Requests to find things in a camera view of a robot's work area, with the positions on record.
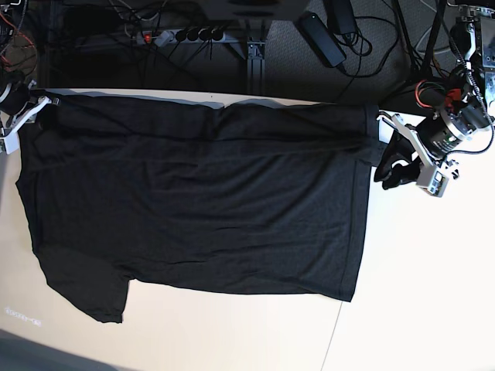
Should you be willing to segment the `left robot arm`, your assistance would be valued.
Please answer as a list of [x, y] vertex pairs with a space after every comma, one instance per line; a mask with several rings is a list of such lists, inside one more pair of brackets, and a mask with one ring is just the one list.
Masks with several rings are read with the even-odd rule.
[[[428, 77], [438, 34], [444, 30], [456, 67], [447, 75]], [[482, 131], [494, 132], [494, 3], [437, 1], [420, 73], [410, 82], [419, 107], [428, 115], [407, 124], [399, 114], [380, 111], [379, 121], [393, 134], [374, 181], [383, 189], [414, 183], [430, 196], [440, 197], [457, 179], [454, 154], [466, 154], [464, 141]]]

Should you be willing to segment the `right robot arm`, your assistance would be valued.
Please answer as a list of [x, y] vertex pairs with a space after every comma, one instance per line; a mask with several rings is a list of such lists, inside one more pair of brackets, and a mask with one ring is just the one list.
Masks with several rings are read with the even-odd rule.
[[19, 129], [34, 122], [43, 108], [60, 103], [56, 97], [33, 95], [36, 81], [28, 81], [26, 74], [19, 69], [20, 63], [11, 63], [6, 57], [17, 38], [24, 39], [26, 47], [33, 51], [32, 57], [37, 57], [38, 49], [34, 42], [22, 32], [28, 7], [27, 1], [1, 2], [1, 112], [8, 116], [8, 121], [1, 123], [3, 147], [17, 140]]

